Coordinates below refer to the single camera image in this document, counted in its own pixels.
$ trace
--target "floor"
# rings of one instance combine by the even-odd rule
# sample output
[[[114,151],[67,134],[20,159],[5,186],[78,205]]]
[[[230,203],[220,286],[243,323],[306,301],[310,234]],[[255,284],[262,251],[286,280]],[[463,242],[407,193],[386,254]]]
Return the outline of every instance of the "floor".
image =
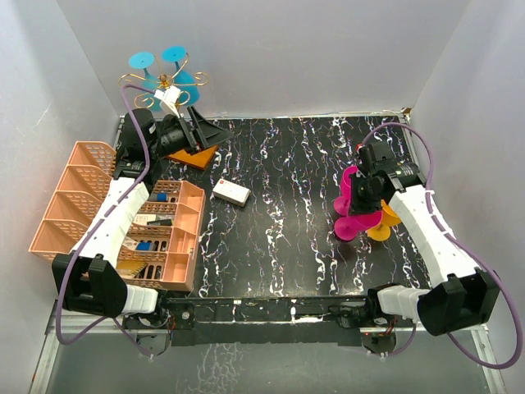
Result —
[[[408,335],[399,333],[399,342]],[[456,337],[475,351],[470,332]],[[60,346],[47,393],[491,392],[483,370],[446,336],[419,332],[406,352],[384,361],[357,349],[331,343],[210,344],[170,348],[148,362],[122,335],[89,334],[72,346]]]
[[[428,287],[429,278],[402,225],[387,242],[333,234],[333,201],[356,145],[397,117],[318,117],[219,121],[234,138],[204,172],[170,162],[166,179],[186,179],[208,197],[192,296],[363,294],[387,282]],[[400,128],[377,135],[400,159]],[[221,177],[251,189],[239,208],[212,197]]]

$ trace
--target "white remote control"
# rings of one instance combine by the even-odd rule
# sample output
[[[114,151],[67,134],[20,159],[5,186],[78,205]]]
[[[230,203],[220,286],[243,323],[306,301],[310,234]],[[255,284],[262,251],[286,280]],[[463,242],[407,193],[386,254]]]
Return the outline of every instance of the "white remote control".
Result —
[[[222,178],[213,188],[213,195],[241,207],[244,207],[244,204],[246,204],[249,194],[249,189]]]

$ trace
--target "white wall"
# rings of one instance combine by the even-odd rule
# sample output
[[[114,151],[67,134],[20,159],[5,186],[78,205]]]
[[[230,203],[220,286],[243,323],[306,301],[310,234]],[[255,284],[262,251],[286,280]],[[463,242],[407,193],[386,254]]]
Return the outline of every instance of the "white wall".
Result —
[[[114,138],[116,113],[55,0],[0,12],[0,392],[27,392],[57,294],[30,242],[76,140]]]
[[[139,51],[185,45],[207,116],[412,107],[468,0],[58,0],[119,113]]]
[[[509,285],[525,317],[525,3],[473,0],[413,110],[436,155],[436,200],[459,239]],[[504,302],[489,324],[498,360],[514,350]],[[525,358],[504,371],[525,385]]]

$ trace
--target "small item in crate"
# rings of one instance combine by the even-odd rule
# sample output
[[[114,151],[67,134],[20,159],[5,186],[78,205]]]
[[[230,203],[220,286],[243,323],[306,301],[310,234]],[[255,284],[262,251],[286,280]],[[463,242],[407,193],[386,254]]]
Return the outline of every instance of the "small item in crate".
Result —
[[[148,226],[172,226],[173,221],[171,219],[159,219],[148,222]]]
[[[153,243],[151,242],[139,242],[139,244],[137,245],[137,249],[135,250],[138,250],[141,252],[149,252],[152,248],[153,248]]]
[[[246,204],[249,194],[249,189],[222,178],[213,188],[213,195],[241,207],[244,207]]]
[[[171,220],[175,220],[175,215],[157,215],[157,219],[158,220],[164,220],[164,219],[171,219]]]
[[[135,218],[133,219],[133,223],[139,224],[141,226],[147,226],[148,222],[151,222],[157,219],[158,219],[157,215],[153,213],[139,213],[138,215],[135,215]]]
[[[135,241],[133,238],[129,238],[128,236],[124,238],[124,242],[122,242],[122,246],[126,247],[129,250],[137,249],[138,244],[139,242]]]
[[[144,261],[119,261],[116,263],[116,271],[121,277],[136,277],[140,271],[146,268],[148,263]]]
[[[156,201],[158,203],[167,203],[167,193],[152,193],[148,201]]]

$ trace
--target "metal frame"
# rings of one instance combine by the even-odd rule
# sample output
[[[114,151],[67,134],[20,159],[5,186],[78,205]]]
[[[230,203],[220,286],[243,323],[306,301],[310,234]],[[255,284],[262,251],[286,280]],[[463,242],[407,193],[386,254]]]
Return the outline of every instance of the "metal frame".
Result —
[[[33,382],[31,383],[30,394],[45,394],[48,390],[49,379],[55,365],[59,345],[56,334],[49,333],[46,335],[39,362],[34,372]]]
[[[409,124],[409,118],[406,117],[401,111],[388,111],[388,110],[380,111],[380,112],[338,112],[338,113],[330,113],[330,114],[322,114],[322,115],[307,115],[307,116],[293,116],[293,117],[360,117],[360,116],[397,116],[399,118],[399,122],[407,124],[407,125]],[[231,118],[233,117],[216,117],[216,119],[231,119]],[[124,117],[121,117],[121,122],[119,123],[117,127],[117,131],[116,131],[116,140],[115,140],[114,147],[116,146],[116,142],[118,141],[118,137],[121,131],[121,124],[123,120],[124,120]],[[416,155],[416,151],[413,146],[413,137],[405,129],[403,130],[403,132],[404,132],[404,138],[407,141],[409,154],[413,162],[418,164],[418,157]],[[42,352],[39,358],[37,368],[34,373],[33,382],[31,384],[30,394],[40,394],[40,393],[44,394],[47,391],[49,379],[51,378],[51,374],[53,371],[53,367],[55,365],[55,360],[56,360],[57,352],[59,348],[59,342],[57,339],[54,317],[55,317],[55,313],[54,313],[54,308],[53,308],[52,315],[49,319]],[[94,317],[88,314],[78,314],[75,312],[64,311],[63,318],[62,318],[62,331],[68,334],[78,333],[83,328],[85,328],[88,324],[92,323],[96,318],[98,317]],[[295,324],[297,322],[291,321],[291,322],[281,322],[281,323]],[[417,331],[426,331],[425,328],[421,324],[418,324],[416,329]],[[378,327],[360,328],[361,333],[384,332],[384,330],[385,330],[384,328],[378,328]],[[470,331],[472,333],[472,339],[474,340],[478,357],[481,360],[495,363],[495,357],[494,357],[494,353],[492,351],[491,344],[488,338],[488,328],[486,327],[486,325],[477,326],[474,328],[466,328],[465,330]],[[399,328],[396,328],[396,331],[412,331],[412,328],[399,327]],[[166,335],[165,329],[136,329],[136,330],[128,330],[128,332],[132,335],[141,335],[141,334]],[[98,326],[94,327],[90,331],[90,333],[121,335],[120,330],[113,323],[112,319],[107,319],[101,322]],[[504,382],[501,377],[500,371],[483,367],[483,373],[485,374],[487,386],[491,394],[505,394],[506,393],[506,390],[504,388]]]
[[[121,138],[122,126],[124,125],[124,115],[120,115],[118,118],[118,125],[116,126],[115,142],[113,142],[113,148],[116,150],[118,140]]]
[[[486,324],[482,325],[482,329],[472,331],[472,339],[476,345],[477,356],[480,360],[494,364],[496,359],[492,351],[491,341],[489,340],[489,329]],[[482,368],[485,374],[486,384],[491,394],[505,394],[507,391],[501,372],[498,369]]]

